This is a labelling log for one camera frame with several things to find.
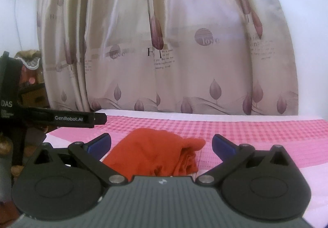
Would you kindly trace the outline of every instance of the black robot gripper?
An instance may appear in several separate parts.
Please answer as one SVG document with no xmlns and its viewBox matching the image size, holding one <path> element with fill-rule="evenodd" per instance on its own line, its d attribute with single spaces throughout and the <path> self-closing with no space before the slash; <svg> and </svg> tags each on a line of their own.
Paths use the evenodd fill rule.
<svg viewBox="0 0 328 228">
<path fill-rule="evenodd" d="M 12 228 L 199 227 L 199 219 L 204 227 L 311 228 L 302 218 L 310 188 L 283 146 L 255 150 L 215 135 L 223 162 L 196 181 L 135 176 L 130 183 L 100 162 L 110 146 L 107 133 L 63 149 L 43 143 L 13 186 L 24 217 Z"/>
</svg>

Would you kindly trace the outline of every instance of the pink fabric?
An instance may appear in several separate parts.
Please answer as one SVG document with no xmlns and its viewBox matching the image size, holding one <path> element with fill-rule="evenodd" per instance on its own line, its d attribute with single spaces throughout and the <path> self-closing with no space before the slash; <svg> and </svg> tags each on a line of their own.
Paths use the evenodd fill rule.
<svg viewBox="0 0 328 228">
<path fill-rule="evenodd" d="M 212 151 L 211 142 L 216 133 L 237 145 L 249 143 L 256 149 L 266 150 L 273 144 L 282 144 L 299 168 L 328 162 L 328 122 L 325 120 L 205 122 L 107 116 L 107 123 L 94 129 L 60 128 L 50 134 L 70 142 L 87 142 L 107 132 L 111 135 L 113 148 L 136 128 L 166 130 L 182 137 L 205 139 L 205 147 L 197 153 L 200 170 L 209 170 L 221 163 Z"/>
</svg>

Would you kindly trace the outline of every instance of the black device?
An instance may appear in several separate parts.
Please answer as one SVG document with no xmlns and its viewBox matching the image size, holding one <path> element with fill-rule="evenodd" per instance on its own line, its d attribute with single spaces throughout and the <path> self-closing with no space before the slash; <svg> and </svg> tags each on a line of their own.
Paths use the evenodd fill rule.
<svg viewBox="0 0 328 228">
<path fill-rule="evenodd" d="M 26 121 L 32 125 L 85 128 L 106 123 L 104 113 L 56 111 L 19 105 L 17 100 L 22 65 L 20 60 L 10 58 L 6 51 L 0 57 L 0 132 L 13 143 L 12 166 L 22 165 Z"/>
<path fill-rule="evenodd" d="M 99 161 L 110 145 L 106 133 L 64 149 L 43 143 L 13 186 L 22 216 L 11 227 L 311 228 L 302 218 L 310 188 L 283 146 L 261 151 L 215 135 L 212 148 L 223 163 L 195 182 L 128 182 Z"/>
</svg>

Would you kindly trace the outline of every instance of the bedsheet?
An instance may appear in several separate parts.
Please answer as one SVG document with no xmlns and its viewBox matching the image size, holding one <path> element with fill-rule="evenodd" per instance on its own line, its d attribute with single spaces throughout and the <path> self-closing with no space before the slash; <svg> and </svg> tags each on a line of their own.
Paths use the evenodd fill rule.
<svg viewBox="0 0 328 228">
<path fill-rule="evenodd" d="M 147 127 L 167 130 L 182 137 L 206 140 L 196 155 L 201 175 L 221 163 L 213 153 L 211 141 L 219 133 L 235 144 L 249 143 L 256 149 L 283 145 L 300 168 L 312 197 L 304 218 L 314 228 L 328 224 L 328 122 L 315 116 L 225 116 L 181 113 L 102 110 L 107 123 L 88 128 L 59 128 L 47 135 L 53 147 L 66 147 L 71 142 L 89 140 L 108 132 L 112 148 L 129 132 Z"/>
</svg>

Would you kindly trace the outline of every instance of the metal screw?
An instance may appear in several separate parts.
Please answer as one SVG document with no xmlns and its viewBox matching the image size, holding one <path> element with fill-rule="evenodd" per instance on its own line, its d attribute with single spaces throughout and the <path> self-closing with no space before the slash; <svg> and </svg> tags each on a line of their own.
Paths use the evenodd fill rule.
<svg viewBox="0 0 328 228">
<path fill-rule="evenodd" d="M 109 177 L 109 181 L 112 184 L 120 184 L 120 183 L 123 183 L 124 180 L 125 180 L 125 178 L 122 175 L 112 175 L 111 177 Z"/>
<path fill-rule="evenodd" d="M 203 184 L 210 184 L 214 182 L 214 177 L 211 175 L 201 175 L 198 180 Z"/>
</svg>

